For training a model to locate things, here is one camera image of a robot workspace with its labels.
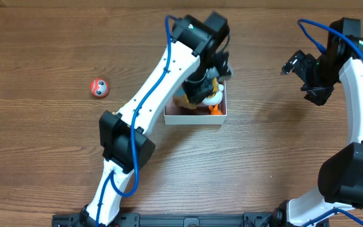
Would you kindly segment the brown plush toy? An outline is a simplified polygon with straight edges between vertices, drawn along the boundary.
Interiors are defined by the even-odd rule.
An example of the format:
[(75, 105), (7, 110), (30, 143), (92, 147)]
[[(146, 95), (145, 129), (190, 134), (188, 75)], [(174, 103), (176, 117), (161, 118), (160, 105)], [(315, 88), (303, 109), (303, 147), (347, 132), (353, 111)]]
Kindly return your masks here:
[(180, 88), (179, 90), (177, 90), (175, 92), (175, 94), (173, 95), (173, 101), (174, 101), (175, 105), (178, 107), (187, 108), (190, 110), (197, 108), (196, 104), (189, 102), (187, 95), (185, 94), (185, 91), (183, 88)]

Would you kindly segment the white orange plush duck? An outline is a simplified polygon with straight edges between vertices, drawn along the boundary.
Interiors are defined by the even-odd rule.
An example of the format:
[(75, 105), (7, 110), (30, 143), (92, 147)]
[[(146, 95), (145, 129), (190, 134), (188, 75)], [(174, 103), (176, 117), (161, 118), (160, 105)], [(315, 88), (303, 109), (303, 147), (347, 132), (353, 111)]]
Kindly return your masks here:
[(211, 115), (222, 115), (222, 111), (219, 104), (222, 102), (224, 97), (224, 86), (216, 83), (216, 91), (212, 96), (205, 98), (202, 103), (209, 107)]

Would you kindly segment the yellow grey toy truck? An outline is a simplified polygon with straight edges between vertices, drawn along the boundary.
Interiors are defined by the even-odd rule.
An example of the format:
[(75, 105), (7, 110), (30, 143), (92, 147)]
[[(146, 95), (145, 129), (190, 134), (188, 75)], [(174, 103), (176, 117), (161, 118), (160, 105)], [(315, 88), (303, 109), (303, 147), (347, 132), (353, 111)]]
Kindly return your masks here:
[(205, 75), (205, 71), (198, 69), (183, 82), (182, 88), (190, 103), (199, 104), (215, 91), (215, 82)]

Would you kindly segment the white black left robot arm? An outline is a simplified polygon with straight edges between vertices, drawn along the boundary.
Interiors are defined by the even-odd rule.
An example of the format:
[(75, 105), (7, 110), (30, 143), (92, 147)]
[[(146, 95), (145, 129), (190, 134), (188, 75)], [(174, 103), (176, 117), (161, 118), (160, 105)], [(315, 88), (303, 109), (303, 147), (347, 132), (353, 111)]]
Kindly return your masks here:
[(140, 169), (156, 148), (149, 135), (170, 100), (183, 108), (205, 105), (210, 115), (222, 114), (224, 84), (233, 75), (225, 50), (230, 41), (227, 18), (216, 12), (204, 22), (191, 15), (168, 15), (164, 24), (167, 44), (154, 71), (130, 101), (99, 119), (102, 177), (72, 226), (113, 223), (122, 198), (137, 191)]

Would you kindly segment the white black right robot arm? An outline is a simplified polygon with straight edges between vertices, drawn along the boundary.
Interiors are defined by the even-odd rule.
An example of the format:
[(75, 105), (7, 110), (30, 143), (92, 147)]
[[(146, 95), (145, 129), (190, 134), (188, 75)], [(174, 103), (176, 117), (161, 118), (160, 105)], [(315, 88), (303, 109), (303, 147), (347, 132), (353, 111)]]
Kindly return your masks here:
[(324, 105), (334, 85), (343, 86), (347, 110), (347, 143), (326, 160), (317, 186), (284, 201), (272, 214), (271, 226), (326, 226), (330, 216), (363, 209), (363, 38), (331, 35), (318, 58), (298, 50), (282, 67), (303, 81), (305, 99)]

